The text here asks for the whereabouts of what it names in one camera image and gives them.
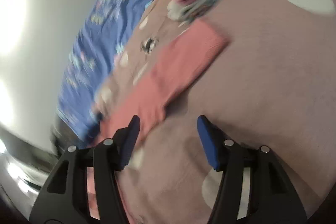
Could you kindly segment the coral pink long-sleeve shirt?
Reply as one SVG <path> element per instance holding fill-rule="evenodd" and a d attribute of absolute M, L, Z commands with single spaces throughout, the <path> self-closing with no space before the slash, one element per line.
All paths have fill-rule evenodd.
<path fill-rule="evenodd" d="M 96 143 L 114 137 L 134 115 L 141 122 L 129 165 L 116 174 L 130 223 L 203 223 L 210 215 L 202 196 L 209 167 L 186 92 L 227 44 L 226 34 L 204 20 L 173 27 L 151 55 L 131 39 L 102 87 Z"/>

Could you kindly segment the mauve polka-dot bedspread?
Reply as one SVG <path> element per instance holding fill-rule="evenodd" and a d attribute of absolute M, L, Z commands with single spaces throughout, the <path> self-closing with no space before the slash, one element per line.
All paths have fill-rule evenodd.
<path fill-rule="evenodd" d="M 192 23 L 169 19 L 170 1 L 149 6 L 125 50 L 136 39 L 151 55 L 173 27 L 196 20 L 225 33 L 224 50 L 187 89 L 187 115 L 196 129 L 205 115 L 239 144 L 268 146 L 312 216 L 335 183 L 335 0 L 220 0 Z M 202 196 L 211 215 L 221 175 L 198 138 L 209 167 Z"/>

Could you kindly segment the blue tree-print sheet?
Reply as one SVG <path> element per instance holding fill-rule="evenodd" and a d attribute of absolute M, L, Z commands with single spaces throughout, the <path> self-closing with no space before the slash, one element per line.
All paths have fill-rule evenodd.
<path fill-rule="evenodd" d="M 97 0 L 76 36 L 62 79 L 57 114 L 85 143 L 98 123 L 92 110 L 96 93 L 152 1 Z"/>

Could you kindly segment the white socks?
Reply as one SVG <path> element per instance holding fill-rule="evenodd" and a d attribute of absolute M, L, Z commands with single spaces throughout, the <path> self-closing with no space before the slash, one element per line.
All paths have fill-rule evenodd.
<path fill-rule="evenodd" d="M 192 8 L 192 5 L 183 5 L 176 0 L 172 0 L 167 5 L 167 16 L 173 21 L 184 20 L 188 11 Z"/>

